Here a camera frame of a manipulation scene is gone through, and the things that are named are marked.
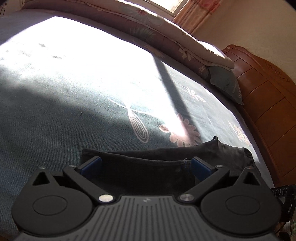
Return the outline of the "black sweatpants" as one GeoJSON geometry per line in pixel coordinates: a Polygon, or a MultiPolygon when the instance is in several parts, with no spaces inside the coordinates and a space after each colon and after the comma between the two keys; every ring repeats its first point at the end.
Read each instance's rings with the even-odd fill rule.
{"type": "Polygon", "coordinates": [[[257,167],[247,148],[229,146],[220,142],[217,136],[193,147],[120,152],[83,149],[81,162],[95,156],[101,160],[90,169],[88,180],[114,196],[178,196],[199,181],[193,174],[193,157],[211,166],[226,166],[230,170],[230,181],[237,180],[245,167],[257,167]]]}

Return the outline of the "grey patterned bed sheet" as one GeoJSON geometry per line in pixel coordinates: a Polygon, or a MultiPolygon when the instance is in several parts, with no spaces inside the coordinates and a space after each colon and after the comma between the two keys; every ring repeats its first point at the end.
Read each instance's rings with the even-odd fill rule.
{"type": "Polygon", "coordinates": [[[220,142],[248,149],[274,183],[234,103],[183,64],[100,23],[27,9],[1,17],[1,235],[40,166],[83,149],[144,151],[220,142]]]}

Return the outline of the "green grey pillow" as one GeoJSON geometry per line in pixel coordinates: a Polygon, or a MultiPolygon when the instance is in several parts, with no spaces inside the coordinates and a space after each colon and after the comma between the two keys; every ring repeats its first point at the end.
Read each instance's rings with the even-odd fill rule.
{"type": "Polygon", "coordinates": [[[229,99],[239,105],[243,105],[242,93],[233,71],[218,66],[208,67],[208,70],[210,73],[210,83],[229,99]]]}

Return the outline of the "wooden headboard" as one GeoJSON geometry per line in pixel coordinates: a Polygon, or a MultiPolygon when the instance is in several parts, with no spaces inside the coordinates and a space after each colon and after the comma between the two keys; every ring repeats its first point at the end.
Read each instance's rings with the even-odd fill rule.
{"type": "Polygon", "coordinates": [[[238,110],[251,131],[274,186],[295,184],[295,83],[273,63],[229,45],[242,93],[238,110]]]}

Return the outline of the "folded floral quilt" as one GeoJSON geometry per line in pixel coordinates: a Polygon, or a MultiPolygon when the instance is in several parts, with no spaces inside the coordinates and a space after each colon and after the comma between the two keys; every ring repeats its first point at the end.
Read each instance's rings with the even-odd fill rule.
{"type": "Polygon", "coordinates": [[[234,69],[220,49],[199,41],[173,22],[128,1],[25,1],[23,9],[44,9],[81,16],[130,36],[130,40],[163,58],[182,63],[206,79],[208,67],[234,69]]]}

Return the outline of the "right pink curtain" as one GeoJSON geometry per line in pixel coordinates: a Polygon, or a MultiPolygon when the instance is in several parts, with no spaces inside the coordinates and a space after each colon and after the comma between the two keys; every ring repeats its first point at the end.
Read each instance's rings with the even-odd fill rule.
{"type": "Polygon", "coordinates": [[[221,0],[190,0],[174,17],[173,23],[194,34],[221,6],[221,0]]]}

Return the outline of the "window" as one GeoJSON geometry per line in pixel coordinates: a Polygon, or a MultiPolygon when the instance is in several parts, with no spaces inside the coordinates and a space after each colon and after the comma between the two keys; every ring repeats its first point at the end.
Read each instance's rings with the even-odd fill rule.
{"type": "Polygon", "coordinates": [[[187,0],[151,0],[148,3],[164,10],[169,14],[177,14],[183,6],[188,2],[187,0]]]}

